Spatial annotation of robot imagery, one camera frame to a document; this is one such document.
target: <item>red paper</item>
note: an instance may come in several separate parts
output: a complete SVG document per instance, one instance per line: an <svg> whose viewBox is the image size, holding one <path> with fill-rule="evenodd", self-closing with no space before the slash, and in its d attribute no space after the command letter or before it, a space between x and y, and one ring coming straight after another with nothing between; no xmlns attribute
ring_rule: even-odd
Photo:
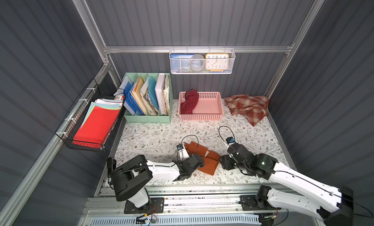
<svg viewBox="0 0 374 226"><path fill-rule="evenodd" d="M87 118L85 124L74 136L74 141L72 143L93 148L101 148L100 144L108 134L108 131L119 114L119 111L120 110L109 110L96 106Z"/></svg>

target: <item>blue folder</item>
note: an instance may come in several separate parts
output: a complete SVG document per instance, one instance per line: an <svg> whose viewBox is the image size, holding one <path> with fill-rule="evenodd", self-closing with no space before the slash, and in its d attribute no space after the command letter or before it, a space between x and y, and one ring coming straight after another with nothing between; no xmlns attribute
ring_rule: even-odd
<svg viewBox="0 0 374 226"><path fill-rule="evenodd" d="M131 82L128 82L124 88L124 92L130 92L132 88ZM137 108L133 105L131 100L128 96L126 96L126 100L124 101L123 105L126 107L126 109L134 116L137 112Z"/></svg>
<svg viewBox="0 0 374 226"><path fill-rule="evenodd" d="M131 90L132 88L134 87L135 84L133 84L131 86L131 89L127 92L127 97L126 99L130 99L130 102L136 107L136 111L138 111L138 114L140 116L144 116L144 113L143 111L140 109L139 105L137 104L137 102L135 101L134 97L131 95Z"/></svg>
<svg viewBox="0 0 374 226"><path fill-rule="evenodd" d="M152 104L159 109L159 103L157 102L156 91L154 88L156 87L156 82L154 81L153 77L149 77L149 85L148 85L148 95L151 98Z"/></svg>

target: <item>gray corrugated wall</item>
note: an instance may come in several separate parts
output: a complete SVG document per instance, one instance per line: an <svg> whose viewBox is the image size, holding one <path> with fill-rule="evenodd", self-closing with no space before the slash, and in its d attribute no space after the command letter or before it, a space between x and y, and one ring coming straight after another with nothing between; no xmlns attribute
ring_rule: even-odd
<svg viewBox="0 0 374 226"><path fill-rule="evenodd" d="M327 0L270 99L298 170L374 211L374 0ZM367 214L355 205L355 212ZM356 225L373 225L355 217Z"/></svg>
<svg viewBox="0 0 374 226"><path fill-rule="evenodd" d="M290 45L313 0L86 0L107 46ZM111 54L126 72L170 72L167 54ZM196 88L263 95L284 54L236 54L230 75L172 75Z"/></svg>
<svg viewBox="0 0 374 226"><path fill-rule="evenodd" d="M171 74L174 98L179 98L179 92L191 88L197 91L218 91L222 97L241 93L264 95L284 55L283 53L238 53L232 74ZM116 53L111 56L121 76L131 72L170 72L168 54Z"/></svg>
<svg viewBox="0 0 374 226"><path fill-rule="evenodd" d="M107 46L284 46L313 0L86 0Z"/></svg>
<svg viewBox="0 0 374 226"><path fill-rule="evenodd" d="M0 209L101 66L71 0L0 0ZM61 148L14 225L76 223L104 163Z"/></svg>

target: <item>green file organizer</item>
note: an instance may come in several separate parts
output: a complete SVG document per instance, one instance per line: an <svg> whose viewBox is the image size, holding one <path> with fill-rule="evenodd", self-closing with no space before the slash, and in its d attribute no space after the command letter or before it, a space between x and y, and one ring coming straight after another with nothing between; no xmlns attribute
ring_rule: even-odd
<svg viewBox="0 0 374 226"><path fill-rule="evenodd" d="M132 115L127 109L124 113L124 117L126 119L127 123L170 123L171 122L171 115L173 112L173 89L171 85L171 77L170 73L165 73L169 77L169 103L170 103L170 112L167 116L162 116L159 110L159 114L157 116L151 116L151 115L144 115L140 116L138 115L138 112L136 115ZM153 77L154 81L157 82L157 78L159 77L158 73L126 73L123 78L127 76L132 82L138 78L138 76L141 76L143 80L145 81L146 78Z"/></svg>

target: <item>black wire basket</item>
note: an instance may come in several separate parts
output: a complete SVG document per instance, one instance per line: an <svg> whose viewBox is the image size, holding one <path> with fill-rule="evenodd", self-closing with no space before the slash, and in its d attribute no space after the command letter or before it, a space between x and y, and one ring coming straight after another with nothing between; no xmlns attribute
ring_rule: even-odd
<svg viewBox="0 0 374 226"><path fill-rule="evenodd" d="M91 91L87 95L86 99L83 99L82 104L79 106L77 111L75 112L74 116L71 117L71 119L68 119L68 126L64 130L64 132L58 132L56 130L56 135L62 139L64 144L70 148L70 149L78 149L78 150L89 150L89 151L96 151L96 152L105 152L105 142L107 140L110 140L110 136L115 136L115 134L111 134L111 131L114 129L116 122L119 120L121 121L121 118L124 115L125 107L122 105L119 114L117 118L115 119L113 125L109 129L108 133L106 134L105 138L101 143L92 143L88 141L77 141L74 140L74 137L76 133L78 132L80 126L83 123L83 120L87 114L87 111L89 109L89 105L91 102L94 102L96 99L99 98L105 98L105 99L114 99L115 96L123 94L123 89L118 90L118 88L96 84L94 88L90 89Z"/></svg>

